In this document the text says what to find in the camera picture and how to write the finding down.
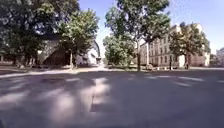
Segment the road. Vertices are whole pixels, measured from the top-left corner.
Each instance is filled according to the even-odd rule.
[[[5,128],[223,128],[224,71],[0,75]]]

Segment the beige building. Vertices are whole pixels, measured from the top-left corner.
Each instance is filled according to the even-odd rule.
[[[200,25],[197,24],[197,27],[202,31],[202,27]],[[172,31],[180,31],[180,27],[176,25],[172,28]],[[166,35],[164,39],[157,39],[151,44],[142,44],[140,46],[141,64],[153,64],[158,67],[169,67],[171,64],[173,67],[184,67],[184,55],[175,56],[171,53],[169,46],[170,42],[168,40],[168,35]],[[202,56],[191,55],[190,63],[192,66],[209,66],[209,60],[210,54],[203,53]]]
[[[223,67],[224,66],[224,48],[217,50],[216,55],[217,55],[218,62],[219,62],[218,65]]]

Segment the building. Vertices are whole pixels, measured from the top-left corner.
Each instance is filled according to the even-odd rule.
[[[224,66],[224,48],[216,51],[218,66]]]
[[[199,24],[196,24],[199,31],[202,31],[202,27]],[[177,31],[180,32],[180,27],[175,25],[171,28],[170,32]],[[153,66],[159,67],[168,67],[170,64],[173,67],[184,67],[185,56],[175,56],[170,51],[170,42],[168,35],[165,35],[163,39],[157,39],[151,44],[143,43],[140,46],[141,53],[141,64],[148,63]],[[191,55],[190,63],[192,66],[209,66],[210,62],[210,53],[204,52],[202,55]]]
[[[38,53],[38,60],[43,65],[69,65],[70,64],[70,53],[67,50],[61,50],[58,47],[57,37],[45,40],[44,50]],[[77,55],[77,65],[97,65],[101,62],[100,48],[98,44],[93,41],[91,48],[85,55]]]

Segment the tree trunk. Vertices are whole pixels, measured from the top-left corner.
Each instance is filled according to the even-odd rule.
[[[73,65],[73,53],[72,53],[72,50],[71,50],[71,53],[70,53],[70,69],[73,69],[74,68],[74,65]]]
[[[137,42],[137,71],[141,71],[141,54],[139,42]]]
[[[185,55],[185,69],[189,69],[190,68],[190,54],[186,54]]]

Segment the green tree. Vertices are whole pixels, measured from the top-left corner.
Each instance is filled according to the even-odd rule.
[[[74,12],[69,18],[69,22],[60,25],[64,37],[61,46],[67,47],[71,53],[70,65],[73,68],[76,63],[74,56],[85,54],[95,41],[99,18],[92,10]]]
[[[121,37],[107,36],[104,40],[106,59],[113,65],[129,65],[134,58],[134,43]]]
[[[117,0],[117,6],[106,14],[106,26],[113,34],[128,35],[137,44],[138,71],[140,70],[141,40],[152,43],[168,32],[170,19],[164,13],[169,0]]]
[[[1,0],[0,5],[2,49],[23,63],[37,56],[42,37],[58,33],[59,22],[80,10],[77,0]]]
[[[197,24],[180,24],[180,31],[170,34],[170,50],[176,56],[185,56],[185,66],[190,66],[190,56],[210,52],[209,41]]]

